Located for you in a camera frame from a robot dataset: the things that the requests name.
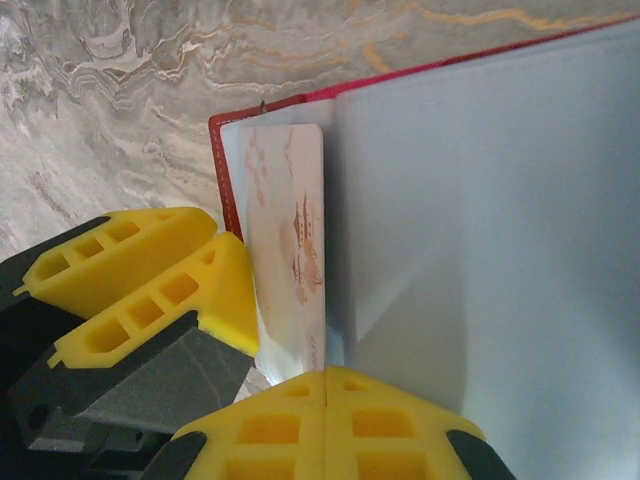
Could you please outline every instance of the red leather edge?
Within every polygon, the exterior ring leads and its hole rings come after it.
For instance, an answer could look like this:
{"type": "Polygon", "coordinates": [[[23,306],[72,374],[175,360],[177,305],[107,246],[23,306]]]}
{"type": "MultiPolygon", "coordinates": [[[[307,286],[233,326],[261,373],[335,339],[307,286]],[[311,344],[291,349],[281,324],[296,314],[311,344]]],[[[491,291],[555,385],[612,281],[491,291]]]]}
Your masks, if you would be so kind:
{"type": "MultiPolygon", "coordinates": [[[[531,45],[537,45],[544,42],[558,40],[565,37],[570,37],[580,33],[590,32],[592,30],[598,30],[600,28],[610,27],[613,25],[619,25],[621,23],[630,22],[632,20],[640,19],[640,15],[623,18],[613,22],[594,25],[591,27],[582,28],[579,30],[572,30],[568,32],[558,33],[543,38],[537,38],[534,40],[528,40],[524,42],[512,43],[510,45],[504,45],[502,47],[496,47],[489,50],[483,50],[480,52],[469,53],[467,55],[460,55],[457,57],[449,58],[443,61],[429,63],[426,65],[418,65],[416,67],[407,68],[405,70],[399,70],[397,72],[386,73],[384,75],[378,75],[376,77],[363,78],[359,80],[353,80],[351,82],[340,83],[332,85],[327,88],[309,92],[306,94],[294,95],[292,97],[279,100],[266,104],[265,109],[268,112],[273,110],[279,110],[281,108],[289,107],[291,105],[297,105],[299,103],[312,102],[316,100],[324,100],[335,98],[337,95],[346,92],[348,90],[355,90],[357,88],[366,87],[376,83],[391,80],[393,78],[403,77],[411,75],[413,73],[423,72],[434,68],[444,67],[454,63],[465,62],[467,60],[474,60],[476,58],[482,58],[489,55],[495,55],[498,53],[508,52],[518,48],[528,47],[531,45]]],[[[227,157],[222,147],[222,139],[220,138],[220,129],[223,125],[245,118],[254,117],[262,113],[261,107],[251,107],[244,110],[237,110],[235,112],[221,113],[214,115],[209,119],[209,135],[211,136],[211,148],[213,150],[213,162],[216,168],[216,175],[218,180],[218,190],[220,191],[220,199],[222,201],[222,214],[224,217],[224,224],[228,231],[233,232],[238,238],[242,240],[242,231],[240,228],[240,220],[238,218],[238,210],[233,197],[233,188],[231,187],[231,179],[229,178],[229,168],[227,166],[227,157]]]]}
{"type": "Polygon", "coordinates": [[[488,50],[481,50],[479,52],[468,53],[466,55],[460,55],[457,57],[448,58],[445,60],[440,60],[438,62],[427,63],[425,65],[417,65],[415,67],[406,68],[404,70],[398,70],[395,72],[385,73],[383,75],[378,75],[375,77],[368,78],[360,78],[358,80],[352,80],[350,82],[338,83],[336,85],[331,85],[326,88],[322,88],[320,90],[316,90],[315,92],[307,93],[307,102],[313,102],[316,100],[326,100],[329,98],[335,98],[341,93],[347,92],[349,90],[355,90],[357,88],[367,87],[369,85],[374,85],[376,83],[385,82],[387,80],[392,80],[394,78],[404,77],[406,75],[412,75],[414,73],[424,72],[425,70],[431,70],[434,68],[444,67],[447,65],[451,65],[454,63],[466,62],[467,60],[474,60],[476,58],[488,57],[489,55],[495,55],[498,53],[508,52],[510,50],[516,50],[518,48],[529,47],[532,45],[537,45],[539,43],[546,43],[553,40],[558,40],[565,37],[571,37],[573,35],[578,35],[580,33],[590,32],[592,30],[599,30],[605,27],[611,27],[613,25],[619,25],[621,23],[630,22],[632,20],[640,19],[640,15],[630,16],[627,18],[622,18],[620,20],[614,20],[608,23],[601,23],[598,25],[593,25],[591,27],[585,27],[578,30],[570,30],[567,32],[557,33],[555,35],[549,35],[542,38],[536,38],[533,40],[525,40],[523,42],[511,43],[508,45],[503,45],[500,47],[490,48],[488,50]]]}
{"type": "MultiPolygon", "coordinates": [[[[304,94],[294,95],[293,97],[285,98],[284,100],[278,100],[277,102],[266,104],[264,106],[264,111],[271,112],[273,110],[279,110],[290,105],[304,103],[305,100],[306,96],[304,94]]],[[[214,115],[209,119],[209,135],[211,136],[213,163],[216,168],[216,178],[218,181],[220,200],[222,202],[224,225],[227,231],[234,233],[240,240],[242,240],[242,229],[240,228],[238,209],[233,197],[233,188],[231,186],[231,178],[229,177],[229,167],[227,166],[227,157],[222,146],[220,129],[227,123],[236,122],[249,117],[255,117],[262,112],[262,107],[257,106],[245,108],[244,110],[236,110],[235,112],[221,113],[219,115],[214,115]]]]}

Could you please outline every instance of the orange vein in marble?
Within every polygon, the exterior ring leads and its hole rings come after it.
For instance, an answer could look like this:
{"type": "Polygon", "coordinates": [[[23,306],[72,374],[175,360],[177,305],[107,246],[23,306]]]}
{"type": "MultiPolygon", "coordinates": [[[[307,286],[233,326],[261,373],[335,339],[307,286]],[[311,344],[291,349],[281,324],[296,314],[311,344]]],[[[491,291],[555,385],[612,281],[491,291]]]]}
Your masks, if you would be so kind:
{"type": "Polygon", "coordinates": [[[283,53],[281,50],[277,50],[277,49],[268,49],[264,47],[250,46],[250,47],[241,48],[240,53],[261,53],[263,55],[268,55],[270,57],[278,57],[283,60],[309,60],[310,58],[316,58],[321,55],[336,53],[337,51],[343,49],[344,47],[345,47],[344,42],[338,42],[338,44],[334,45],[333,47],[316,50],[315,52],[312,52],[312,53],[287,55],[283,53]]]}
{"type": "Polygon", "coordinates": [[[370,17],[365,17],[363,19],[360,20],[356,20],[355,22],[353,22],[353,24],[356,27],[364,27],[365,25],[367,25],[368,23],[371,23],[373,21],[373,17],[375,15],[371,15],[370,17]]]}
{"type": "Polygon", "coordinates": [[[259,18],[241,18],[239,20],[233,20],[232,22],[235,25],[258,25],[267,30],[275,32],[276,26],[273,23],[265,22],[264,20],[260,20],[259,18]]]}
{"type": "Polygon", "coordinates": [[[360,6],[360,0],[349,0],[349,6],[347,7],[346,18],[350,18],[360,6]]]}
{"type": "Polygon", "coordinates": [[[376,52],[373,43],[367,43],[362,47],[362,54],[369,64],[376,69],[378,73],[389,73],[391,68],[384,62],[382,57],[376,52]]]}
{"type": "Polygon", "coordinates": [[[262,68],[267,68],[269,70],[282,70],[282,71],[298,71],[298,70],[310,70],[318,67],[326,67],[331,65],[342,65],[349,61],[349,57],[336,57],[328,60],[321,60],[313,63],[301,63],[297,65],[277,65],[273,63],[263,62],[258,60],[257,58],[248,57],[244,59],[245,62],[252,63],[262,68]]]}
{"type": "Polygon", "coordinates": [[[534,30],[544,31],[544,30],[568,30],[570,28],[589,25],[589,24],[598,24],[598,23],[607,23],[615,20],[621,20],[623,18],[630,17],[631,13],[625,12],[616,12],[607,16],[583,16],[571,19],[550,19],[550,18],[536,18],[529,15],[525,10],[516,9],[516,8],[508,8],[504,10],[496,10],[493,12],[481,13],[479,15],[466,15],[463,13],[449,14],[449,13],[440,13],[434,12],[432,10],[427,10],[422,5],[416,2],[410,2],[406,4],[399,5],[397,11],[402,13],[408,10],[417,10],[422,16],[428,20],[432,20],[434,22],[439,23],[447,23],[453,25],[465,25],[465,26],[473,26],[473,25],[481,25],[484,23],[496,22],[499,20],[512,20],[528,27],[533,28],[534,30]]]}

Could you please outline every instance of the marble surface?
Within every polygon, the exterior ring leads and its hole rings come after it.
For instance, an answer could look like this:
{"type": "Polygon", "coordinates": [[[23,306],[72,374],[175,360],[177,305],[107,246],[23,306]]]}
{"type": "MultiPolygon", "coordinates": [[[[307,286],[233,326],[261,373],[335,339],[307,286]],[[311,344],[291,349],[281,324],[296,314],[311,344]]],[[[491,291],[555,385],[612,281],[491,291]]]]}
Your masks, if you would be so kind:
{"type": "Polygon", "coordinates": [[[109,210],[220,219],[212,114],[637,13],[637,0],[0,1],[0,260],[109,210]]]}

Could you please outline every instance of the card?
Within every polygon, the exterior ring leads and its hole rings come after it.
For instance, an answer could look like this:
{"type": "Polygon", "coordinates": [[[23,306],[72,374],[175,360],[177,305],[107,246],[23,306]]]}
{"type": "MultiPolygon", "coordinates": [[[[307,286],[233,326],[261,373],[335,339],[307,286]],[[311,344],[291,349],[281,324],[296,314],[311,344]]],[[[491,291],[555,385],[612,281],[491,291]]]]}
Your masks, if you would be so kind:
{"type": "Polygon", "coordinates": [[[247,128],[240,142],[261,330],[256,365],[277,383],[325,366],[322,132],[247,128]]]}

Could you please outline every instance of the rectangular hole in clamp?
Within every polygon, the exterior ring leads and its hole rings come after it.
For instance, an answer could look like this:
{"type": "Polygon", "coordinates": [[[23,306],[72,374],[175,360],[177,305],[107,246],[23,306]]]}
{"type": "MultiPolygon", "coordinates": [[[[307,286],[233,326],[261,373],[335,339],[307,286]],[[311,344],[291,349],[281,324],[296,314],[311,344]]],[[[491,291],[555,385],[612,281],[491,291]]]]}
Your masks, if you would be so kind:
{"type": "Polygon", "coordinates": [[[227,461],[224,480],[294,480],[293,458],[231,459],[227,461]]]}
{"type": "Polygon", "coordinates": [[[298,415],[261,414],[242,422],[238,443],[298,443],[299,436],[298,415]]]}
{"type": "Polygon", "coordinates": [[[348,392],[368,392],[371,388],[364,383],[356,380],[347,380],[344,382],[344,389],[348,392]]]}
{"type": "Polygon", "coordinates": [[[69,262],[61,253],[56,253],[43,258],[38,265],[38,278],[47,280],[69,268],[69,262]]]}
{"type": "Polygon", "coordinates": [[[107,235],[118,243],[134,236],[139,231],[140,227],[133,222],[120,222],[106,229],[107,235]]]}
{"type": "Polygon", "coordinates": [[[397,408],[361,408],[351,418],[354,437],[409,438],[415,436],[409,415],[397,408]]]}
{"type": "Polygon", "coordinates": [[[160,212],[157,215],[158,220],[164,222],[165,220],[169,220],[171,217],[173,217],[173,213],[169,213],[169,212],[160,212]]]}
{"type": "Polygon", "coordinates": [[[162,309],[151,297],[144,297],[138,300],[127,309],[127,312],[129,312],[135,324],[140,328],[151,325],[164,314],[162,309]]]}
{"type": "Polygon", "coordinates": [[[197,282],[186,273],[181,273],[160,287],[162,295],[173,305],[184,302],[197,290],[197,282]]]}
{"type": "Polygon", "coordinates": [[[435,480],[422,453],[362,452],[357,462],[358,480],[435,480]]]}
{"type": "Polygon", "coordinates": [[[93,237],[89,237],[78,243],[73,249],[78,252],[82,258],[91,258],[104,251],[104,247],[93,237]]]}
{"type": "Polygon", "coordinates": [[[87,349],[92,353],[108,353],[129,340],[129,334],[116,318],[94,328],[85,337],[87,349]]]}
{"type": "Polygon", "coordinates": [[[284,393],[285,397],[308,397],[311,393],[308,385],[296,385],[284,393]]]}
{"type": "Polygon", "coordinates": [[[216,252],[214,250],[213,252],[209,252],[204,257],[202,257],[202,263],[204,263],[205,265],[211,265],[215,258],[216,252]]]}

